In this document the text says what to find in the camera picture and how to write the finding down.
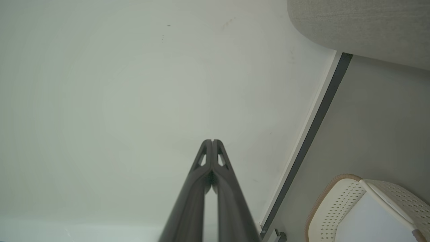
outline cutout hole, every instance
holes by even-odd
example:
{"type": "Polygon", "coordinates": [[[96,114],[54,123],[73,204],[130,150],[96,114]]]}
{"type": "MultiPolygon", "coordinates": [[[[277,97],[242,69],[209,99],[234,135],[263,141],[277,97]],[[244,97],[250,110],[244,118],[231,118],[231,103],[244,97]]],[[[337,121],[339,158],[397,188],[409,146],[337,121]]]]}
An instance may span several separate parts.
{"type": "Polygon", "coordinates": [[[202,160],[199,163],[200,166],[204,166],[206,164],[206,154],[203,156],[202,160]]]}
{"type": "Polygon", "coordinates": [[[218,164],[223,166],[225,164],[224,159],[218,154],[218,164]]]}

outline gray fabric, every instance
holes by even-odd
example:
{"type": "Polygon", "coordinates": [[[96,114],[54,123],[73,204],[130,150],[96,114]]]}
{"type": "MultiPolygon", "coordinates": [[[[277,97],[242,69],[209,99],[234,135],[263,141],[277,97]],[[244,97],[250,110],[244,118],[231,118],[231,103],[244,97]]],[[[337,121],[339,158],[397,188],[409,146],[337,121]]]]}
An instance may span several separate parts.
{"type": "Polygon", "coordinates": [[[430,0],[288,0],[293,25],[331,49],[430,70],[430,0]]]}

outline dark trim strip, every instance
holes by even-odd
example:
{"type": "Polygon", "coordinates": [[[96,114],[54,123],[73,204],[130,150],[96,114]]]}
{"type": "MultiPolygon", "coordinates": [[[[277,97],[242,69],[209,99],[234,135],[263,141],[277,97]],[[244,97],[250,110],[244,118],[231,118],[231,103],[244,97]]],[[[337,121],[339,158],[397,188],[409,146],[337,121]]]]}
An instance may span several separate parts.
{"type": "Polygon", "coordinates": [[[287,194],[287,191],[290,188],[291,183],[293,182],[294,177],[296,176],[297,171],[300,168],[300,165],[303,162],[304,157],[307,151],[309,150],[309,147],[312,144],[313,139],[315,138],[316,133],[318,132],[318,129],[327,113],[327,110],[330,107],[333,97],[335,96],[336,91],[338,90],[338,87],[345,75],[345,72],[348,69],[352,56],[353,55],[351,54],[342,53],[341,58],[339,59],[339,63],[336,66],[336,69],[330,81],[329,87],[327,88],[324,98],[321,101],[321,105],[319,106],[318,111],[316,112],[315,118],[313,119],[312,124],[310,125],[309,131],[303,141],[303,144],[300,147],[297,157],[294,160],[293,166],[291,167],[291,171],[289,172],[287,179],[285,180],[285,183],[282,186],[278,197],[276,198],[275,204],[273,205],[272,210],[270,211],[269,216],[267,217],[267,220],[264,223],[263,228],[261,229],[261,233],[260,233],[261,239],[264,238],[267,231],[269,230],[269,227],[272,224],[273,219],[275,218],[276,213],[278,212],[279,207],[281,206],[281,203],[285,198],[285,194],[287,194]]]}

